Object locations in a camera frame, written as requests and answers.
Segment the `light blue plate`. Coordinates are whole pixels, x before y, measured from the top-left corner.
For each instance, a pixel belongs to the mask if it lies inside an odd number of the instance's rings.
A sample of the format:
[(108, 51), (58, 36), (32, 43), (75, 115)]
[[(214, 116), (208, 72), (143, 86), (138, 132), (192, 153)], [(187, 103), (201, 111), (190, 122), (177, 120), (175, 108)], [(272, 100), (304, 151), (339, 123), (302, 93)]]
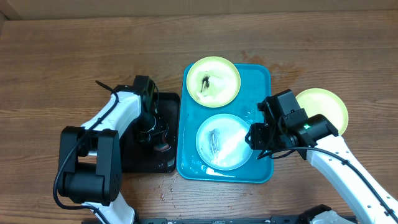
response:
[(216, 114), (198, 128), (196, 147), (199, 156), (210, 167), (234, 170), (251, 157), (252, 149), (245, 141), (249, 125), (232, 114)]

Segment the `yellow plate with stain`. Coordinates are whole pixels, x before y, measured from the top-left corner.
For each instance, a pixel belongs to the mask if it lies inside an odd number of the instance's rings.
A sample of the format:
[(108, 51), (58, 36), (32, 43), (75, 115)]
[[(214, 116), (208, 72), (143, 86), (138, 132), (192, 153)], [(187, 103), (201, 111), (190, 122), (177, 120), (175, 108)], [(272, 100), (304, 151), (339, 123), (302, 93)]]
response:
[(188, 70), (186, 87), (198, 104), (219, 108), (232, 102), (241, 87), (241, 76), (236, 66), (223, 57), (205, 57)]

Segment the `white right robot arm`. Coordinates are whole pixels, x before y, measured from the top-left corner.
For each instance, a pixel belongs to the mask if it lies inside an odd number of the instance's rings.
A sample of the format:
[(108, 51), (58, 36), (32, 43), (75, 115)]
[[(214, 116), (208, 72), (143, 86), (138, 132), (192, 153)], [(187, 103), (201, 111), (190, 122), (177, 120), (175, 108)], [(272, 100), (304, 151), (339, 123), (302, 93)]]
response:
[(272, 116), (254, 123), (245, 137), (258, 159), (294, 152), (316, 168), (349, 205), (360, 223), (397, 223), (397, 200), (360, 164), (338, 130), (323, 115)]

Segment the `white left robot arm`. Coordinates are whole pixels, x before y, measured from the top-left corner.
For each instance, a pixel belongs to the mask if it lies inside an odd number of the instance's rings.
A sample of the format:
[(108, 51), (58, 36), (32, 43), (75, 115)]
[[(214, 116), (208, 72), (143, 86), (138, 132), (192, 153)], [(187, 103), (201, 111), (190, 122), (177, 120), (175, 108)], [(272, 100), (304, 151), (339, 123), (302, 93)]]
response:
[(169, 127), (157, 113), (158, 93), (153, 81), (118, 85), (106, 106), (80, 127), (67, 126), (60, 136), (58, 172), (53, 199), (65, 210), (91, 210), (101, 223), (134, 223), (136, 212), (120, 189), (120, 138), (133, 126), (134, 140), (155, 152), (170, 149)]

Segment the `green scrubbing sponge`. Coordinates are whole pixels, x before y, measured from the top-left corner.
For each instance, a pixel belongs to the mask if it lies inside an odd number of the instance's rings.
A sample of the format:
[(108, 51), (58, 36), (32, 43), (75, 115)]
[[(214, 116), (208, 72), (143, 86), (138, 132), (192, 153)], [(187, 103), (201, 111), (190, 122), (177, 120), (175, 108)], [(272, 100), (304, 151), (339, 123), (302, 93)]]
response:
[(170, 145), (166, 142), (157, 142), (154, 144), (154, 150), (158, 152), (164, 152), (170, 149)]

